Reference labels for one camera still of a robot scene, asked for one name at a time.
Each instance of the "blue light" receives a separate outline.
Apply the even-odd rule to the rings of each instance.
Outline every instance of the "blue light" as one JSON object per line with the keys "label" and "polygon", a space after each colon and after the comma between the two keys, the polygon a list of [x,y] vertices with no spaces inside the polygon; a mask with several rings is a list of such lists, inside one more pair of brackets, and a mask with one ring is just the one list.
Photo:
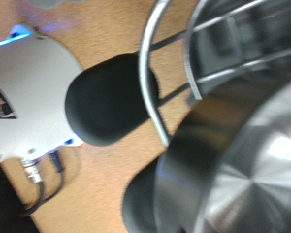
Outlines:
{"label": "blue light", "polygon": [[4,41],[1,41],[0,42],[0,46],[3,46],[3,45],[6,45],[6,44],[9,44],[10,42],[13,42],[13,41],[17,41],[17,40],[20,40],[22,38],[25,38],[25,37],[28,37],[30,36],[29,33],[26,33],[26,34],[22,34],[22,35],[19,35],[19,36],[15,36],[13,38],[10,38],[10,39],[7,39],[7,40],[4,40]]}

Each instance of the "black cable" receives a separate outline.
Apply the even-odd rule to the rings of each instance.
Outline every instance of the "black cable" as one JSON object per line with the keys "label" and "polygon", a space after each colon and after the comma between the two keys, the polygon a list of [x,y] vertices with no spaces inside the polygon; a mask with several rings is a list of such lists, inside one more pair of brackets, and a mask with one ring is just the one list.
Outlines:
{"label": "black cable", "polygon": [[38,201],[31,208],[20,213],[19,214],[20,217],[30,216],[32,213],[34,213],[36,210],[38,210],[38,208],[43,204],[43,199],[44,199],[44,195],[45,195],[45,186],[43,185],[42,182],[37,183],[37,185],[39,187]]}
{"label": "black cable", "polygon": [[57,190],[49,197],[47,197],[44,201],[43,201],[43,204],[47,203],[47,201],[49,201],[50,199],[52,199],[53,197],[55,197],[63,188],[64,186],[64,183],[65,183],[65,174],[64,172],[60,172],[59,173],[60,175],[60,185],[59,187],[57,188]]}
{"label": "black cable", "polygon": [[62,167],[58,151],[51,153],[49,156],[50,156],[51,161],[53,162],[54,166],[57,169],[57,173],[59,173],[59,175],[60,175],[60,185],[59,185],[58,189],[50,197],[46,198],[43,201],[43,204],[47,203],[47,201],[49,201],[50,199],[55,197],[62,190],[64,183],[65,183],[64,169]]}

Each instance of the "wooden surface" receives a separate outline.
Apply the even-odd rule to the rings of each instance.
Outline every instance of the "wooden surface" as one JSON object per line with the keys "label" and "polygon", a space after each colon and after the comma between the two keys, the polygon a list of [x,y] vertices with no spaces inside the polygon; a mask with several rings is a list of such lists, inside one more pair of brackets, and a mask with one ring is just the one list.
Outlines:
{"label": "wooden surface", "polygon": [[[54,10],[37,9],[20,0],[0,0],[0,40],[12,27],[27,22],[65,45],[83,69],[121,53],[134,52],[144,30],[153,0],[85,0],[65,3]],[[195,0],[175,0],[163,18],[155,40],[186,28]],[[183,42],[152,55],[160,94],[166,95],[187,79]],[[185,91],[161,108],[168,128],[174,132],[188,112]],[[153,124],[148,120],[120,142],[105,148],[83,145],[64,148],[64,190],[32,215],[43,233],[126,232],[121,218],[121,201],[130,179],[164,151]],[[33,203],[36,187],[28,181],[16,159],[3,168],[23,203]],[[47,157],[42,159],[47,193],[56,190],[59,178]]]}

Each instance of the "metal connector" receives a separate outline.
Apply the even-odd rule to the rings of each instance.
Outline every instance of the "metal connector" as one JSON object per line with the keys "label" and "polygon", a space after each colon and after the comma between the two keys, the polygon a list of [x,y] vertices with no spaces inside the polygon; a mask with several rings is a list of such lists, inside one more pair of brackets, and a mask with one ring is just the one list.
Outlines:
{"label": "metal connector", "polygon": [[21,160],[21,163],[32,183],[40,183],[42,181],[39,160]]}

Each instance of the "stainless steel pot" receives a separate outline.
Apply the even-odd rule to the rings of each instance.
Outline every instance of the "stainless steel pot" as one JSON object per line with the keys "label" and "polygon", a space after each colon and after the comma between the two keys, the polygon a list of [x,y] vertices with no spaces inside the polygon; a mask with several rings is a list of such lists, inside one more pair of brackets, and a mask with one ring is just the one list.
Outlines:
{"label": "stainless steel pot", "polygon": [[186,35],[187,76],[203,97],[170,137],[150,99],[145,27],[140,79],[166,154],[158,162],[159,233],[291,232],[291,0],[200,0]]}
{"label": "stainless steel pot", "polygon": [[158,232],[291,232],[291,70],[238,76],[184,119],[156,170]]}

